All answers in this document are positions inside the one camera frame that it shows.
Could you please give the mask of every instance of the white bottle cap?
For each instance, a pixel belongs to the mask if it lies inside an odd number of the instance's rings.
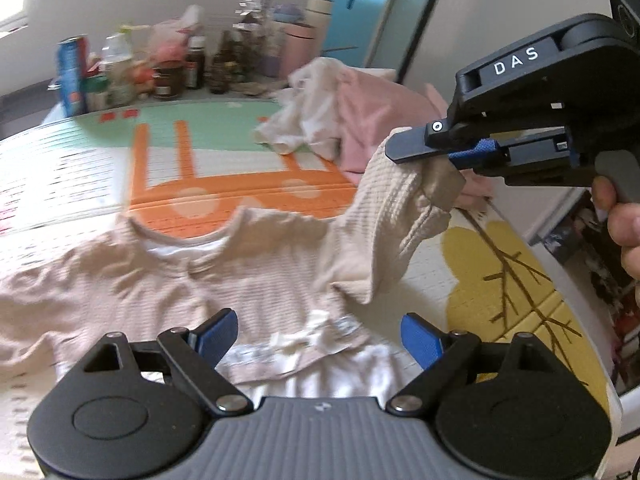
[[[331,8],[333,6],[333,0],[308,0],[306,2],[306,10],[309,12],[320,12],[321,14],[331,15]]]
[[[189,38],[189,48],[204,48],[207,38],[204,36],[191,36]]]

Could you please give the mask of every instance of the waffle-textured fabric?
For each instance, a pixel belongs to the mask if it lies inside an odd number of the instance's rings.
[[[219,231],[179,240],[122,217],[55,261],[0,279],[0,380],[76,362],[106,332],[152,340],[238,313],[234,383],[286,377],[369,337],[345,311],[404,274],[442,232],[464,178],[446,158],[395,165],[383,143],[350,208],[332,219],[239,208]]]

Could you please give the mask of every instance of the blue door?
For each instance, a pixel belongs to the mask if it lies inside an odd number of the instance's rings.
[[[355,48],[329,52],[326,55],[350,66],[363,66],[387,0],[333,1],[331,23],[323,48]]]

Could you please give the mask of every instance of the door frame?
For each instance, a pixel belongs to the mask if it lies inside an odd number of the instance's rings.
[[[422,10],[422,15],[418,20],[418,23],[414,30],[414,34],[412,35],[411,41],[409,42],[409,47],[407,48],[406,53],[402,58],[400,70],[398,71],[398,75],[396,76],[397,83],[402,84],[407,72],[409,71],[409,67],[414,60],[415,53],[418,50],[418,46],[420,45],[420,38],[422,38],[424,29],[429,23],[429,19],[431,17],[431,14],[433,13],[433,9],[436,6],[437,1],[438,0],[427,0],[427,2],[425,3],[424,9]]]

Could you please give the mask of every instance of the red marking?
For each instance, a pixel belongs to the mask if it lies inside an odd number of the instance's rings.
[[[132,108],[131,110],[124,110],[122,113],[123,119],[135,119],[140,114],[140,110]]]
[[[113,121],[116,118],[116,112],[105,112],[100,116],[100,122]]]

